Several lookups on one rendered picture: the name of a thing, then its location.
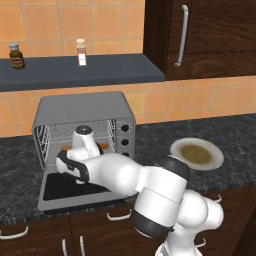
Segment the grey toaster oven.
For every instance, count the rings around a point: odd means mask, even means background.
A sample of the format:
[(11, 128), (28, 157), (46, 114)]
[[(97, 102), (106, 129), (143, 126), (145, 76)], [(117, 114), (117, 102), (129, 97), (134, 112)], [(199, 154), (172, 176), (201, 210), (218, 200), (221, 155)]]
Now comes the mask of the grey toaster oven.
[[(121, 130), (125, 124), (129, 125), (127, 132)], [(83, 125), (92, 128), (96, 143), (109, 144), (101, 153), (128, 152), (130, 158), (135, 155), (136, 120), (122, 92), (45, 96), (40, 100), (32, 126), (44, 174), (58, 173), (55, 165), (58, 153), (64, 145), (79, 145), (73, 132)], [(129, 140), (127, 146), (121, 144), (123, 139)]]

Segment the orange brown kebab skewer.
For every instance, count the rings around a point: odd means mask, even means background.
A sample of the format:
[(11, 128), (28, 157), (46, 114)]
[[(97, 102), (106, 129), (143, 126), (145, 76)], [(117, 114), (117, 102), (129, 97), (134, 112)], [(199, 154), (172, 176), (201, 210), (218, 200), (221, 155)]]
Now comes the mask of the orange brown kebab skewer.
[[(96, 144), (100, 150), (105, 150), (109, 148), (109, 144), (107, 143), (100, 143), (100, 144), (96, 143)], [(71, 149), (72, 149), (72, 145), (64, 145), (61, 148), (61, 150), (71, 150)]]

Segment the grey toaster oven door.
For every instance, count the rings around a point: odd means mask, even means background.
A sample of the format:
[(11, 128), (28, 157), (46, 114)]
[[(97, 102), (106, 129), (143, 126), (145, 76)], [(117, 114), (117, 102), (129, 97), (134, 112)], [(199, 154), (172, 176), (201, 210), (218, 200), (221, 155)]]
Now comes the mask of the grey toaster oven door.
[(134, 197), (125, 198), (105, 187), (76, 180), (66, 174), (45, 173), (38, 200), (44, 214), (65, 213), (110, 205), (132, 205)]

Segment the white plate with brown centre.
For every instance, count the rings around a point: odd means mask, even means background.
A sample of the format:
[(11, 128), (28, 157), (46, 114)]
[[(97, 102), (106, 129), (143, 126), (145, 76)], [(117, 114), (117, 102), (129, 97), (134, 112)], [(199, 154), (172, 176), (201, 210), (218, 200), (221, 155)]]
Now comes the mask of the white plate with brown centre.
[(224, 163), (224, 154), (212, 142), (187, 137), (174, 141), (170, 153), (197, 171), (218, 169)]

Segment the white shaker with pale cap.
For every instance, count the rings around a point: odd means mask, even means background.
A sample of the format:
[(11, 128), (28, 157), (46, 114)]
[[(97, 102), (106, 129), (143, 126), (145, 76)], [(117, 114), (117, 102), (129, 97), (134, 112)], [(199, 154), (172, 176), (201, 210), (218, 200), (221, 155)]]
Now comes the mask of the white shaker with pale cap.
[(86, 45), (84, 39), (76, 40), (77, 54), (78, 54), (78, 63), (80, 66), (86, 66)]

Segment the dark wood drawer front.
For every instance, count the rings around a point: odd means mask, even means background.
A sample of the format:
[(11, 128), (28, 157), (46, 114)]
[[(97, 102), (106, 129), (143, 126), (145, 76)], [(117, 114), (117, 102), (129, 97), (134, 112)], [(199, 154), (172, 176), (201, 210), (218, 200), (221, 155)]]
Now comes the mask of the dark wood drawer front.
[(26, 236), (0, 240), (0, 256), (64, 256), (62, 239), (66, 240), (70, 256), (75, 255), (67, 217), (53, 217), (9, 226), (0, 226), (3, 235), (23, 232), (29, 226)]
[[(205, 237), (206, 239), (218, 235), (226, 237), (235, 224), (235, 220), (248, 191), (248, 187), (240, 187), (202, 193), (202, 196), (205, 197), (205, 201), (207, 202), (208, 213), (206, 221), (199, 227), (201, 230), (199, 236)], [(218, 194), (222, 197), (220, 203), (214, 201), (218, 198)]]
[(112, 207), (96, 208), (94, 211), (82, 212), (69, 216), (70, 227), (73, 233), (83, 234), (94, 228), (103, 231), (107, 226), (112, 224), (123, 224), (125, 220), (111, 221), (111, 218), (121, 217), (130, 214), (129, 205), (114, 205)]

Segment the brown bottle with grey cap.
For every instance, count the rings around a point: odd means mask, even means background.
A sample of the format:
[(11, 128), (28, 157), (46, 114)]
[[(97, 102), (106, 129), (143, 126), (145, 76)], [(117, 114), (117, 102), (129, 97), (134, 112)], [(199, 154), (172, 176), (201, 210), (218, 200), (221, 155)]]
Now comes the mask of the brown bottle with grey cap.
[(22, 52), (19, 50), (18, 43), (9, 43), (10, 49), (10, 61), (14, 69), (22, 69), (25, 67), (24, 58)]

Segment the dark grey wall shelf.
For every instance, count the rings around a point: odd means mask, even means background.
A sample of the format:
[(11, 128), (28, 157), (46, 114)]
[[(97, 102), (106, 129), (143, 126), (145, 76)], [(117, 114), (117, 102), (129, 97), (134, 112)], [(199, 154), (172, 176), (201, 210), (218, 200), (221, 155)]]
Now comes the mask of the dark grey wall shelf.
[(0, 92), (162, 82), (165, 74), (144, 54), (26, 58), (24, 69), (0, 59)]

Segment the dark wood wall cupboard door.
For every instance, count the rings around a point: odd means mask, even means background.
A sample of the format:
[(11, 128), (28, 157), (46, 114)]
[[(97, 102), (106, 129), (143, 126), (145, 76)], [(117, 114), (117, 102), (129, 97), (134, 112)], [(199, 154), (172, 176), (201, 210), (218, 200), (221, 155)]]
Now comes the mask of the dark wood wall cupboard door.
[[(189, 9), (183, 60), (178, 59), (182, 5)], [(165, 67), (168, 80), (256, 75), (256, 0), (172, 0)]]

